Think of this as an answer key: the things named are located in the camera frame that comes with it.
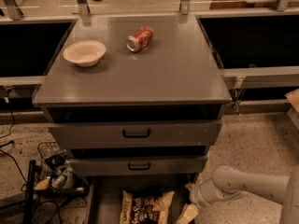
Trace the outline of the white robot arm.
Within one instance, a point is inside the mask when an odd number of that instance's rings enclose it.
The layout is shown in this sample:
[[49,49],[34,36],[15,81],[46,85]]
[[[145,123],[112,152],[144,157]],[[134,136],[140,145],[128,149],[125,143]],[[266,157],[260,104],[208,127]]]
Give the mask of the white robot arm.
[[209,179],[187,184],[186,188],[191,203],[184,205],[176,224],[189,224],[201,207],[238,199],[245,193],[281,204],[279,224],[299,224],[299,166],[285,176],[245,173],[222,165],[214,169]]

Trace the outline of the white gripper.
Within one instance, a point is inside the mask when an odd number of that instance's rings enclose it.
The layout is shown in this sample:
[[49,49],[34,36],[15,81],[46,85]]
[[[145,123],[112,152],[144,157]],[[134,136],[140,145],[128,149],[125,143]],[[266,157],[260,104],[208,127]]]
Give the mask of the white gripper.
[[212,201],[212,182],[206,180],[201,183],[188,183],[185,188],[190,192],[190,201],[185,204],[176,224],[189,224],[198,215],[198,207],[207,207]]

